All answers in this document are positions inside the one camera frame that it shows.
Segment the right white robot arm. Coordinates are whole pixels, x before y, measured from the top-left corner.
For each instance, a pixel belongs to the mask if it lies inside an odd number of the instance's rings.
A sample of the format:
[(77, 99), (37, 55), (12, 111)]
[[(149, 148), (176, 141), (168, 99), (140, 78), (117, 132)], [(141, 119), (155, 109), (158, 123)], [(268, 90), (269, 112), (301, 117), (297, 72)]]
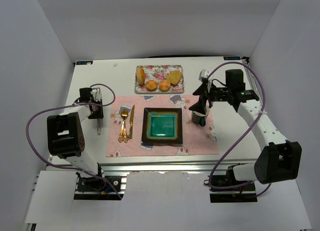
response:
[(199, 74), (200, 87), (193, 92), (198, 101), (189, 110), (194, 123), (204, 126), (209, 109), (215, 102), (226, 102), (251, 128), (261, 153), (255, 163), (236, 164), (228, 167), (224, 177), (211, 177), (210, 186), (215, 190), (231, 190), (249, 182), (271, 184), (294, 180), (298, 176), (302, 147), (289, 141), (263, 112), (258, 95), (247, 90), (244, 73), (240, 69), (225, 72), (225, 84), (217, 87), (209, 71)]

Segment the silver metal tongs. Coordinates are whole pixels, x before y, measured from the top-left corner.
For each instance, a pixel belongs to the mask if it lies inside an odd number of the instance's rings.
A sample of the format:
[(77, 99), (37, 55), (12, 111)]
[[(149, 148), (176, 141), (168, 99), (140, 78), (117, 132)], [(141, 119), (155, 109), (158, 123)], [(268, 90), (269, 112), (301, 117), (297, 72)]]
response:
[[(92, 90), (94, 92), (94, 95), (93, 95), (94, 100), (93, 100), (93, 102), (95, 104), (102, 105), (103, 102), (102, 102), (101, 89), (98, 87), (98, 88), (93, 88)], [(103, 121), (103, 118), (104, 118), (103, 108), (101, 106), (94, 106), (94, 108), (92, 110), (93, 110), (93, 117), (95, 119), (97, 119), (97, 134), (100, 135), (101, 132), (102, 132), (102, 121)]]

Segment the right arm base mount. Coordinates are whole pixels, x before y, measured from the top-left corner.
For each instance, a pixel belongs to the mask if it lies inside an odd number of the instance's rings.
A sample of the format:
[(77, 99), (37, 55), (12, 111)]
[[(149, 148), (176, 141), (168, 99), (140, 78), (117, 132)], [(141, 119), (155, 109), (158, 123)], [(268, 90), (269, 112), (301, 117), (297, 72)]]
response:
[(209, 186), (210, 202), (213, 204), (226, 203), (256, 203), (256, 186), (253, 182), (245, 185), (247, 181), (237, 181), (229, 166), (224, 175), (213, 175), (211, 180), (203, 183)]

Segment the orange donut bread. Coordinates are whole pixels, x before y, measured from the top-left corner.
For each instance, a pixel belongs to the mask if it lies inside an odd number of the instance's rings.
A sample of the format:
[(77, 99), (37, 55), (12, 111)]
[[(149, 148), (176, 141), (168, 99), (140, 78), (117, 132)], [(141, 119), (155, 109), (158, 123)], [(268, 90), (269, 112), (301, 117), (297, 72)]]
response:
[(145, 83), (145, 71), (142, 67), (136, 69), (136, 79), (140, 86)]

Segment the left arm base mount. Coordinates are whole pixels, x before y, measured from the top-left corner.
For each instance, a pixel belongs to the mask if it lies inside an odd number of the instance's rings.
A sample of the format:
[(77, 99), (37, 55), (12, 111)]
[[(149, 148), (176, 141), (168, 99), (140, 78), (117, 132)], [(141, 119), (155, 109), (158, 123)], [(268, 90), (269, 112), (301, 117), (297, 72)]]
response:
[[(85, 201), (120, 201), (119, 196), (107, 182), (94, 177), (81, 177), (77, 172), (77, 181), (74, 191), (74, 200)], [(124, 196), (126, 188), (126, 177), (118, 175), (107, 175), (108, 180), (121, 197)]]

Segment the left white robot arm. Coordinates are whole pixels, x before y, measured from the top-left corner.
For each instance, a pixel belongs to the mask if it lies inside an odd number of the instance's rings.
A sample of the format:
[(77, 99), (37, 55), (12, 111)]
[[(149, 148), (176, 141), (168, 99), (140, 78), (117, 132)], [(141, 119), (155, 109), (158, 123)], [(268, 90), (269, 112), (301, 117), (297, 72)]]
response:
[(74, 167), (95, 176), (102, 176), (99, 163), (85, 151), (85, 138), (81, 122), (97, 121), (97, 133), (101, 134), (104, 118), (100, 88), (81, 88), (80, 98), (74, 106), (58, 115), (47, 118), (48, 150), (52, 156), (68, 161)]

